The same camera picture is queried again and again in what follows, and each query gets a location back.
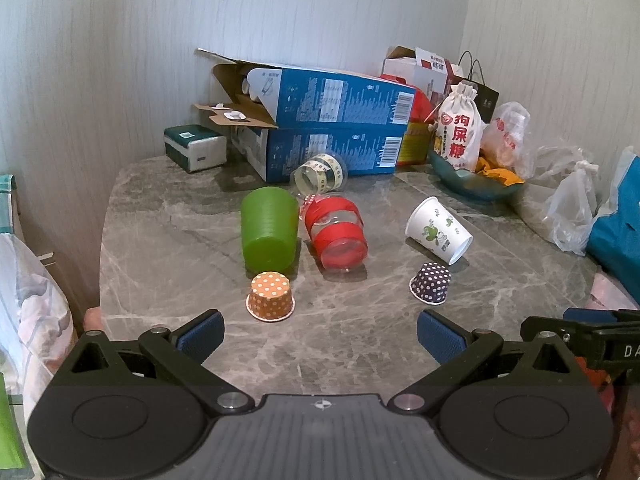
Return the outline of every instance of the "table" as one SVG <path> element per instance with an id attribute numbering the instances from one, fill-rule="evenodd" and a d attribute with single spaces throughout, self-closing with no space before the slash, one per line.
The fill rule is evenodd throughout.
<path id="1" fill-rule="evenodd" d="M 559 316 L 586 302 L 596 265 L 539 238 L 504 205 L 452 196 L 429 166 L 355 177 L 347 198 L 362 213 L 366 270 L 324 276 L 302 224 L 290 276 L 291 318 L 263 323 L 244 300 L 252 275 L 240 243 L 240 203 L 264 186 L 232 152 L 223 167 L 187 174 L 165 156 L 123 169 L 102 236 L 100 305 L 112 339 L 136 339 L 161 324 L 175 329 L 208 308 L 226 322 L 223 345 L 204 363 L 255 399 L 273 393 L 394 393 L 436 362 L 418 344 L 426 307 L 409 292 L 420 266 L 436 258 L 404 236 L 413 209 L 435 195 L 474 236 L 450 267 L 449 297 L 436 310 L 468 330 L 519 339 L 527 316 Z"/>

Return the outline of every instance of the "gray gripper base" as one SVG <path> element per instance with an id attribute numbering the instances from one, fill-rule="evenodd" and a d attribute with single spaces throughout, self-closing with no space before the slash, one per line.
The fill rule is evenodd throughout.
<path id="1" fill-rule="evenodd" d="M 270 395 L 224 416 L 196 453 L 159 480 L 486 480 L 455 458 L 430 424 L 387 410 L 377 395 Z"/>

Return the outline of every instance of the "orange polka dot cupcake liner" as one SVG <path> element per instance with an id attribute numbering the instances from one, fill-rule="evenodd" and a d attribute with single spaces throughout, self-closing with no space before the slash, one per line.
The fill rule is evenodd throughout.
<path id="1" fill-rule="evenodd" d="M 252 279 L 251 291 L 246 297 L 246 309 L 255 319 L 282 321 L 293 314 L 295 307 L 291 284 L 283 274 L 267 271 Z"/>

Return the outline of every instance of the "orange cloth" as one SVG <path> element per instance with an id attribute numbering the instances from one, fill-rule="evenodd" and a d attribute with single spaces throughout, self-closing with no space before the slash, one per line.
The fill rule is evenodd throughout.
<path id="1" fill-rule="evenodd" d="M 494 180 L 499 180 L 505 186 L 511 186 L 512 184 L 523 184 L 519 176 L 513 171 L 505 170 L 504 168 L 496 168 L 484 158 L 484 156 L 478 157 L 478 163 L 476 164 L 476 173 L 484 176 L 488 176 Z"/>

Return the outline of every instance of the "blue gripper pad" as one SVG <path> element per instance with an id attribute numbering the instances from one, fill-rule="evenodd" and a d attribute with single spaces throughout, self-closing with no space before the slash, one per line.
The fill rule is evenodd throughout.
<path id="1" fill-rule="evenodd" d="M 465 339 L 426 312 L 418 316 L 418 342 L 443 365 L 465 351 Z"/>
<path id="2" fill-rule="evenodd" d="M 180 336 L 175 347 L 202 364 L 225 339 L 225 320 L 216 312 Z"/>
<path id="3" fill-rule="evenodd" d="M 568 308 L 562 314 L 565 321 L 579 323 L 617 323 L 618 319 L 609 310 L 591 310 L 590 308 Z"/>

